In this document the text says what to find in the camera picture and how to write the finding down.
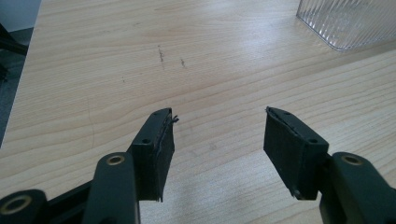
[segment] wooden table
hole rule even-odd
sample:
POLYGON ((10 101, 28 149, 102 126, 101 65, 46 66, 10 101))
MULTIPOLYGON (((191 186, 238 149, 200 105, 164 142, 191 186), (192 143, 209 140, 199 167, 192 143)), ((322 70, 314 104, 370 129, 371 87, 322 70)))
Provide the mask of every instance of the wooden table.
POLYGON ((299 0, 43 0, 0 150, 0 196, 51 199, 125 151, 171 106, 176 153, 143 223, 319 223, 262 150, 265 107, 288 110, 396 186, 396 43, 338 52, 299 0))

